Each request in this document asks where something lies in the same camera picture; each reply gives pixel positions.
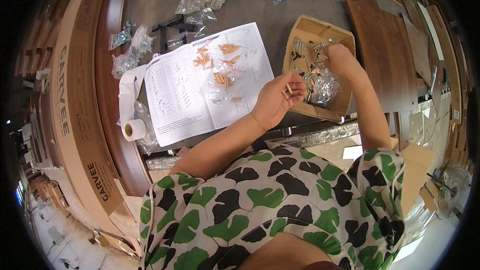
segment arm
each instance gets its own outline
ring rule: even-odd
[[[328,57],[325,66],[351,85],[363,150],[375,147],[392,149],[384,111],[365,70],[341,44],[326,46],[323,52]]]
[[[250,114],[193,147],[173,166],[169,175],[185,172],[205,180],[220,173],[267,130],[277,126],[289,108],[306,96],[298,75],[281,75],[265,84]],[[287,83],[293,95],[286,100],[282,90]]]

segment white tape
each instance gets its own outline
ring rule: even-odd
[[[141,119],[135,119],[123,123],[121,131],[127,141],[135,141],[145,138],[147,128]]]
[[[140,134],[136,134],[136,136],[141,135],[141,125],[139,122],[142,123],[143,127],[143,136],[138,138],[131,138],[128,134],[125,133],[125,124],[127,121],[134,120],[134,106],[135,100],[140,93],[140,88],[142,87],[142,83],[144,81],[145,72],[147,70],[147,65],[141,65],[134,69],[128,70],[125,72],[121,79],[120,84],[118,85],[118,110],[120,112],[120,123],[122,127],[123,136],[128,141],[138,140],[145,137],[145,123],[141,119],[135,120],[135,126],[132,126],[133,129],[140,129]]]

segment green and black leaf print shirt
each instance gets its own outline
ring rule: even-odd
[[[343,269],[391,264],[404,232],[398,154],[366,150],[344,173],[303,149],[268,148],[207,181],[179,172],[153,184],[140,213],[139,269],[233,269],[278,232]]]

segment cardboard box of hardware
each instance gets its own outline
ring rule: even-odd
[[[99,121],[93,52],[101,0],[70,0],[50,79],[52,123],[62,163],[82,205],[103,229],[123,235],[109,216],[124,205]]]
[[[305,42],[307,44],[307,49],[303,50],[305,58],[297,58],[295,61],[291,62],[292,52],[294,51],[293,41],[295,37],[298,37],[302,42]],[[308,65],[315,65],[316,56],[314,46],[321,42],[328,45],[330,44],[328,39],[332,39],[335,42],[339,41],[339,43],[345,45],[345,47],[355,55],[355,39],[350,31],[307,15],[301,15],[298,17],[297,22],[295,22],[295,25],[290,32],[288,42],[286,43],[285,58],[283,59],[283,73],[299,74],[304,72],[306,75],[310,75],[307,63]],[[347,81],[341,79],[340,84],[342,90],[335,95],[333,102],[330,104],[329,110],[305,102],[297,103],[290,110],[307,116],[341,123],[342,117],[345,117],[349,109],[352,91],[350,84]]]

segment gray table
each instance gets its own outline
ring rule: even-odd
[[[377,0],[381,9],[392,13],[402,12],[403,8],[390,0]],[[174,16],[180,0],[127,0],[123,20],[129,20],[146,26],[153,26]],[[345,0],[226,0],[219,11],[214,11],[217,22],[208,27],[212,33],[217,33],[245,23],[256,22],[265,45],[273,74],[281,75],[285,46],[293,24],[302,15],[309,15],[321,21],[352,31],[349,17],[345,9]],[[167,31],[168,37],[178,33],[177,29]],[[159,52],[159,42],[155,43],[153,52]],[[152,58],[147,54],[141,64],[148,63]],[[143,89],[139,100],[147,104],[147,94]],[[355,112],[354,102],[349,113]],[[311,130],[321,130],[332,126],[332,123],[320,121],[317,118],[295,112],[288,112],[282,122],[275,128],[309,126]],[[193,147],[216,131],[188,138],[167,147],[157,147],[156,152],[168,149],[178,149],[183,146]]]

